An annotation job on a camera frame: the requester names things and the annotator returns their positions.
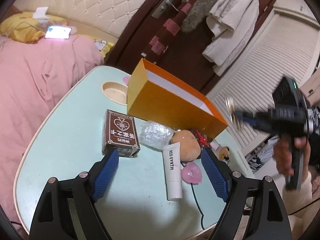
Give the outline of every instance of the cosmetic tube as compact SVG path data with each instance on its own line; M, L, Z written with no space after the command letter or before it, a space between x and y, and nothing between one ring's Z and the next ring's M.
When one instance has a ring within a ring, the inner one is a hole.
M178 201L182 198L180 143L164 146L162 155L168 200Z

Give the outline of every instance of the tufted headboard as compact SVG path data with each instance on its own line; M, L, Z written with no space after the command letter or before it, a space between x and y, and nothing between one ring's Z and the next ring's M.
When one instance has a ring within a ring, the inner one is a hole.
M16 0L21 11L48 6L47 14L67 18L78 33L116 42L145 0Z

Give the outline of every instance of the dark brown door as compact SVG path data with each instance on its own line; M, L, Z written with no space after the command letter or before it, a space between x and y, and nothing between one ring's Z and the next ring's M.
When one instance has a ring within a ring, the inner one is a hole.
M163 0L146 0L122 33L116 43L108 65L115 66L127 73L132 73L141 59L141 52L149 43L157 30L169 17L174 17L176 11L169 8L159 18L152 13ZM254 33L270 13L275 0L259 0L260 14ZM212 63L207 61L202 52L210 44L212 33L203 21L191 33L180 31L169 45L157 65L183 80L196 90L206 94L219 80L214 74Z

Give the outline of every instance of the clear plastic packaging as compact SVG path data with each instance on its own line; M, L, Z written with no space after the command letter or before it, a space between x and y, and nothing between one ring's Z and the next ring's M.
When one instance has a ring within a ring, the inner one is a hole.
M153 121L145 122L141 127L139 142L162 150L168 145L175 131L169 127Z

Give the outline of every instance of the open cardboard box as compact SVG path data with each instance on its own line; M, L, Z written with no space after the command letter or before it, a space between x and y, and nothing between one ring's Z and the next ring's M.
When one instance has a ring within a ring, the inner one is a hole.
M128 114L177 129L197 129L215 138L228 125L201 93L141 59L128 83Z

